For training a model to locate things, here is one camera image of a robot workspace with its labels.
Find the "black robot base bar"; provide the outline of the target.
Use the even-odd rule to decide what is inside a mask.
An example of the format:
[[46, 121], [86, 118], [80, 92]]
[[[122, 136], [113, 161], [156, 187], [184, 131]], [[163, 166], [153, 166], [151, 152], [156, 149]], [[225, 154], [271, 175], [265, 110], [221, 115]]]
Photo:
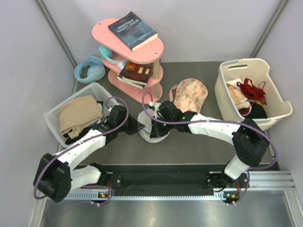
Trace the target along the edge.
[[224, 164], [103, 165], [101, 179], [87, 188], [111, 187], [115, 195], [210, 195], [231, 190], [242, 192], [246, 173], [236, 180], [223, 176]]

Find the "dark red paperback book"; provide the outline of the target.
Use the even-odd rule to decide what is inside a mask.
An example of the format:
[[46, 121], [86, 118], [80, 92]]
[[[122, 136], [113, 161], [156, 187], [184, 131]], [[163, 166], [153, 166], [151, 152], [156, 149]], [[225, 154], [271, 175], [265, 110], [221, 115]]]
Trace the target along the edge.
[[146, 86], [152, 74], [153, 64], [137, 64], [129, 61], [117, 76], [126, 82]]

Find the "cream plastic laundry basket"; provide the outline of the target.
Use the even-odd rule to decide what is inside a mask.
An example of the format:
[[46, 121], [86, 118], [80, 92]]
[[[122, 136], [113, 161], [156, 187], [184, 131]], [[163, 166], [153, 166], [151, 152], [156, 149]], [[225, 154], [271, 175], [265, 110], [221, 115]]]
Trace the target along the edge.
[[282, 100], [269, 71], [270, 66], [260, 58], [221, 63], [214, 92], [224, 120], [251, 118], [265, 131], [293, 113], [291, 103]]

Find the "blue headphones on floor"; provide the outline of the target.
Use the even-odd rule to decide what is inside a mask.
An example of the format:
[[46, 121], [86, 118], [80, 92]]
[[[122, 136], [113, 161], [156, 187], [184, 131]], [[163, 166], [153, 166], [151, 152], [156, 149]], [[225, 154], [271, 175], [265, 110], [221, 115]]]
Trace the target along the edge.
[[[81, 77], [82, 70], [88, 67], [87, 76]], [[86, 61], [78, 64], [74, 70], [74, 76], [81, 84], [94, 83], [105, 76], [106, 70], [102, 59], [96, 56], [90, 56]]]

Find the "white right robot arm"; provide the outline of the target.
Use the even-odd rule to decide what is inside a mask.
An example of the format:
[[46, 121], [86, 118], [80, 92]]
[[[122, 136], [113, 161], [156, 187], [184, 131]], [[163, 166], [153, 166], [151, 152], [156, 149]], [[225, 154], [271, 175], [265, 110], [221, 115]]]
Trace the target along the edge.
[[236, 154], [221, 175], [221, 182], [226, 187], [234, 186], [243, 172], [258, 167], [269, 147], [261, 129], [249, 118], [243, 122], [225, 122], [193, 111], [182, 112], [171, 101], [149, 102], [149, 108], [154, 111], [151, 138], [164, 137], [175, 129], [216, 138], [234, 146]]

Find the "pink three-tier shelf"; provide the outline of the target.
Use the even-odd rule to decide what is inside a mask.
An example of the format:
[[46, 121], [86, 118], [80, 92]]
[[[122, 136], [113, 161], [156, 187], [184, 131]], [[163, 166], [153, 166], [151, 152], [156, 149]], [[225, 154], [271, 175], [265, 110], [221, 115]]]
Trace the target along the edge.
[[101, 20], [92, 29], [93, 38], [101, 44], [98, 48], [101, 60], [110, 69], [109, 82], [138, 103], [159, 101], [163, 94], [160, 84], [163, 42], [156, 38], [132, 51], [108, 28], [117, 20]]

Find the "black garment in basket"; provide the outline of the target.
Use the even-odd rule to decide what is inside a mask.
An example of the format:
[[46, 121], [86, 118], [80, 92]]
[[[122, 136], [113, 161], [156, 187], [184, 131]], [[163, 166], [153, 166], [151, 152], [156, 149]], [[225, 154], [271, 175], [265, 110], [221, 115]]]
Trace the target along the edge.
[[239, 110], [239, 113], [245, 117], [250, 119], [266, 119], [267, 114], [264, 110], [264, 108], [257, 104], [257, 103], [251, 103], [251, 106], [248, 108], [242, 108]]

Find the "teal headphones on shelf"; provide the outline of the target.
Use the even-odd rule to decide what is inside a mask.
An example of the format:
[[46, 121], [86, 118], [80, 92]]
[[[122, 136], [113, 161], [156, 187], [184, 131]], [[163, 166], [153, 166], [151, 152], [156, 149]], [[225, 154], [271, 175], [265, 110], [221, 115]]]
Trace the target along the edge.
[[105, 59], [109, 63], [117, 65], [120, 69], [123, 69], [128, 63], [127, 59], [125, 59], [125, 60], [114, 60], [112, 58], [113, 57], [112, 51], [104, 45], [100, 45], [98, 47], [98, 50], [99, 50], [101, 58]]

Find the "black white blue garment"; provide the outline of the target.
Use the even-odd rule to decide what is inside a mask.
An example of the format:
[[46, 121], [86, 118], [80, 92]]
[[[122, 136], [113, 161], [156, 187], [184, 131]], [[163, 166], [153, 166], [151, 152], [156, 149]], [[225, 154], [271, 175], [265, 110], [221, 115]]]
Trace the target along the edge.
[[92, 124], [92, 126], [94, 126], [94, 125], [100, 123], [101, 120], [102, 120], [102, 118], [103, 118], [103, 102], [100, 101], [100, 102], [97, 102], [97, 104], [98, 104], [98, 107], [99, 107], [99, 109], [100, 109], [100, 111], [101, 111], [101, 118], [100, 118], [99, 120], [97, 120], [96, 122], [94, 122], [94, 123]]

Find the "blue Nineteen Eighty-Four book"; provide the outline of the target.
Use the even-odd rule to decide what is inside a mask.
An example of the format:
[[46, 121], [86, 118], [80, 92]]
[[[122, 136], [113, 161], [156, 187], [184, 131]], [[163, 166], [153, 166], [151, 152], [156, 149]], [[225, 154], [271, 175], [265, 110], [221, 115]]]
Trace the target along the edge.
[[158, 33], [133, 12], [110, 24], [108, 29], [131, 51], [158, 38]]

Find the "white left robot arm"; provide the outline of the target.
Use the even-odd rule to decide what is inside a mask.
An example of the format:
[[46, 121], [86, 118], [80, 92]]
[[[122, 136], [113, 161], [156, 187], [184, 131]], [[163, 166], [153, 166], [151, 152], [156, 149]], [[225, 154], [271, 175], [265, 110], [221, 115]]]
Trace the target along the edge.
[[133, 135], [144, 128], [130, 114], [125, 106], [116, 105], [103, 122], [97, 123], [78, 141], [54, 155], [42, 156], [34, 178], [34, 198], [37, 192], [54, 202], [61, 202], [70, 191], [88, 184], [103, 187], [107, 175], [100, 165], [92, 164], [78, 169], [77, 166], [96, 150], [106, 146], [119, 133]]

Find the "white perforated plastic basket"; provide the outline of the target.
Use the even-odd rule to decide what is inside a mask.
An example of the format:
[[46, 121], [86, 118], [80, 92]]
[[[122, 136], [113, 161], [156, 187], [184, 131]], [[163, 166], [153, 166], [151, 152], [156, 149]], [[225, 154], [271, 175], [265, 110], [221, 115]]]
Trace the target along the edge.
[[109, 115], [108, 109], [117, 104], [99, 83], [91, 83], [44, 114], [44, 120], [58, 142], [65, 148], [73, 139], [97, 121]]

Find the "peach garment in basket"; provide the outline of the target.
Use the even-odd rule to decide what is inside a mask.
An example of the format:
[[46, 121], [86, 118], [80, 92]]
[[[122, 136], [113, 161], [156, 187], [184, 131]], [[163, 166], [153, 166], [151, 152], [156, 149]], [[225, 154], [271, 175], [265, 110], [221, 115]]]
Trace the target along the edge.
[[242, 83], [241, 79], [235, 79], [226, 82], [226, 86], [228, 88], [229, 94], [231, 95], [231, 98], [238, 110], [240, 109], [247, 109], [250, 107], [250, 102], [248, 98], [244, 96], [242, 93], [240, 87], [237, 85], [237, 83]]

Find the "red strappy garment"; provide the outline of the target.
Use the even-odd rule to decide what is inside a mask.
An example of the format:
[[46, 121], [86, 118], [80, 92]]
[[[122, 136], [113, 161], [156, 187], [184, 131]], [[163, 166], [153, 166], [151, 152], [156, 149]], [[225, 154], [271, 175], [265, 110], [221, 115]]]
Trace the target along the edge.
[[252, 80], [249, 78], [245, 78], [244, 83], [238, 82], [237, 85], [240, 87], [242, 93], [246, 98], [257, 100], [260, 101], [262, 104], [267, 105], [266, 93], [263, 90], [264, 86], [262, 88], [255, 86], [252, 83]]

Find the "beige folded garment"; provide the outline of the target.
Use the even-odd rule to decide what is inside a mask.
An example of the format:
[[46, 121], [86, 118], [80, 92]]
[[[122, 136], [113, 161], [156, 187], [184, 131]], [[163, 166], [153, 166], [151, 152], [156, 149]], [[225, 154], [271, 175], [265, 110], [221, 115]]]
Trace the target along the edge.
[[82, 96], [68, 101], [59, 108], [60, 134], [74, 139], [84, 128], [101, 118], [101, 111], [92, 95]]

